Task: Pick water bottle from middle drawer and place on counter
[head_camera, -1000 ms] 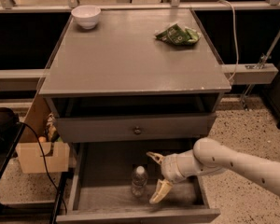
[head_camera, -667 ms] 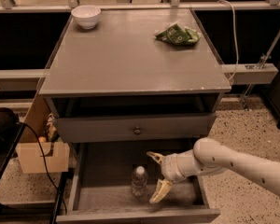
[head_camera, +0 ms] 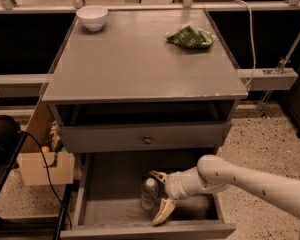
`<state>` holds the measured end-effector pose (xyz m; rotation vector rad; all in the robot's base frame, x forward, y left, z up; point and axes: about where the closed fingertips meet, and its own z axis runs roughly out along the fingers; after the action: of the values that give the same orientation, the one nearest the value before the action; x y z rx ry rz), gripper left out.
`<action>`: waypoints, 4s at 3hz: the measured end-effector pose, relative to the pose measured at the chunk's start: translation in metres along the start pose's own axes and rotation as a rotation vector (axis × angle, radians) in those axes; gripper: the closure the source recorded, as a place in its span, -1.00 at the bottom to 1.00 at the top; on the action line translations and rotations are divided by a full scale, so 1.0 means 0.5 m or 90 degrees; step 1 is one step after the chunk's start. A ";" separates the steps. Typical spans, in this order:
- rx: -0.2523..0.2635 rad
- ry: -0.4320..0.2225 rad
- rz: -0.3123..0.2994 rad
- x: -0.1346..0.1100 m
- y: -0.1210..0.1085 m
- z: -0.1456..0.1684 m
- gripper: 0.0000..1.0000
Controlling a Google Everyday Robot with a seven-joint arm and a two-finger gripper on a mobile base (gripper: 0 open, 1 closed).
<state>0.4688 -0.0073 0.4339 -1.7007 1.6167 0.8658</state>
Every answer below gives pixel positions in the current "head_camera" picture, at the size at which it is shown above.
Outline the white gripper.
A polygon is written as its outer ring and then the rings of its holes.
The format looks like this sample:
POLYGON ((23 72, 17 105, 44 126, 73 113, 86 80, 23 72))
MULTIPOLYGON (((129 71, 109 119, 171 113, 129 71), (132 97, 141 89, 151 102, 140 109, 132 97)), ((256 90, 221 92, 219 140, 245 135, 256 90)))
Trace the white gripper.
POLYGON ((161 199, 159 211, 153 219, 153 225, 158 226, 164 223, 176 208, 175 200, 184 200, 188 194, 182 184, 181 172, 167 175, 164 172, 151 170, 149 174, 164 184, 165 193, 169 197, 161 199))

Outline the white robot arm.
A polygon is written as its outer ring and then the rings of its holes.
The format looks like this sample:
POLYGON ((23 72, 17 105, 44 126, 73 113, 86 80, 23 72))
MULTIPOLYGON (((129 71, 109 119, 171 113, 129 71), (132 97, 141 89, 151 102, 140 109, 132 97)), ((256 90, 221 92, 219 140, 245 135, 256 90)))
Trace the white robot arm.
POLYGON ((154 225, 165 222, 179 200, 221 192, 230 185, 300 219, 300 180, 236 166, 216 155, 202 156, 195 167, 185 171, 171 174, 150 171, 150 174, 164 185, 167 194, 153 219, 154 225))

